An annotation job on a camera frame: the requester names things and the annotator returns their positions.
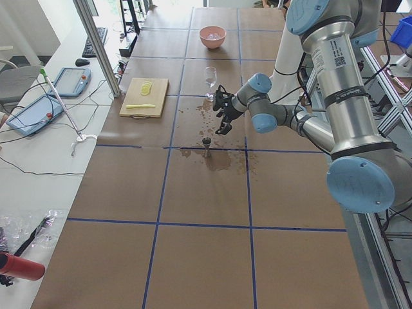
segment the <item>blue tablet case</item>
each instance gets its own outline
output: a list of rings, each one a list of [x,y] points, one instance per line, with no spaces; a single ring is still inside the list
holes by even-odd
[[[28,136],[49,124],[62,111],[59,101],[42,95],[16,115],[10,116],[6,124],[21,135]]]
[[[89,68],[63,68],[53,85],[62,98],[76,98],[89,84],[90,76]],[[49,90],[48,94],[54,96],[52,90]]]

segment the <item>yellow knife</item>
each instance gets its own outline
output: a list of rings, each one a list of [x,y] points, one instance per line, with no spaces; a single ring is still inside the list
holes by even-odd
[[[126,108],[155,108],[156,106],[154,104],[131,104],[131,105],[126,105]]]

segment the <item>clear glass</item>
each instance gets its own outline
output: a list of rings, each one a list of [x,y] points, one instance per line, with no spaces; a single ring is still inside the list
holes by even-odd
[[[214,93],[212,92],[212,87],[218,81],[218,74],[216,72],[216,68],[212,66],[208,66],[205,68],[205,82],[209,85],[209,92],[206,93],[206,100],[213,101]]]

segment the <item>gray chair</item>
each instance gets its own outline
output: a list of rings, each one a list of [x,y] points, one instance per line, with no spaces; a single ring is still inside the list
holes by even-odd
[[[17,67],[14,63],[0,59],[12,68],[0,72],[0,106],[6,112],[18,105],[24,93],[36,81],[42,66]]]

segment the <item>cutting board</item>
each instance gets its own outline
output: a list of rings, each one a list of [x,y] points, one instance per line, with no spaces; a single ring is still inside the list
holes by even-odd
[[[140,90],[145,81],[152,83],[150,94],[141,95]],[[167,79],[131,79],[129,89],[124,98],[119,115],[121,117],[151,117],[162,116],[163,105],[169,80]],[[126,108],[127,105],[153,104],[155,108]]]

